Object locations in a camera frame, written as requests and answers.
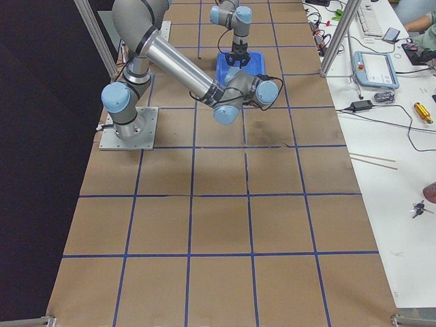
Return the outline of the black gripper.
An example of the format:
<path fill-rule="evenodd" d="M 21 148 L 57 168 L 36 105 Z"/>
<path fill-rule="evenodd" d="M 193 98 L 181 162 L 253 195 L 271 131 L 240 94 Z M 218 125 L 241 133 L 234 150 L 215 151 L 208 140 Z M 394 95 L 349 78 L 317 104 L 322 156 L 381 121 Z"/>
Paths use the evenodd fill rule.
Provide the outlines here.
<path fill-rule="evenodd" d="M 232 42 L 232 50 L 225 54 L 226 63 L 232 67 L 243 68 L 248 65 L 251 55 L 248 53 L 248 43 Z"/>

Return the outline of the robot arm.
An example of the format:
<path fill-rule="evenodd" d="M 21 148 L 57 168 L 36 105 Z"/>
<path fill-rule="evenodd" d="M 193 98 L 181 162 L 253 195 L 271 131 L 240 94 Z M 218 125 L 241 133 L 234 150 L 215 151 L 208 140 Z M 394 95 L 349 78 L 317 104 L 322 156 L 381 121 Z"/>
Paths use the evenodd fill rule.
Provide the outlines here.
<path fill-rule="evenodd" d="M 115 1 L 112 19 L 130 58 L 120 80 L 102 91 L 102 103 L 113 123 L 115 136 L 123 141 L 145 132 L 146 119 L 136 104 L 149 88 L 154 63 L 193 93 L 193 98 L 213 109 L 223 125 L 234 122 L 243 106 L 265 110 L 278 98 L 279 88 L 272 76 L 253 76 L 241 67 L 231 67 L 220 84 L 167 42 L 160 33 L 170 1 Z"/>
<path fill-rule="evenodd" d="M 248 65 L 251 60 L 248 53 L 251 8 L 240 5 L 240 1 L 217 1 L 210 10 L 209 18 L 213 24 L 233 31 L 231 51 L 224 53 L 227 64 L 240 69 Z"/>

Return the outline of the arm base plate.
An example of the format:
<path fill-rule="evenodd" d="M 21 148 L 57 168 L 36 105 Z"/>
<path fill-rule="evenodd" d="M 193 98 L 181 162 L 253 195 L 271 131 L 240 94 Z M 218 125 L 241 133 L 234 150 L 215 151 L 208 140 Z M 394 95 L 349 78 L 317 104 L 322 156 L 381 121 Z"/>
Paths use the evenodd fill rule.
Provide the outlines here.
<path fill-rule="evenodd" d="M 159 108 L 137 106 L 136 120 L 128 125 L 113 123 L 107 114 L 105 125 L 99 143 L 102 151 L 152 151 L 155 143 L 155 133 Z"/>

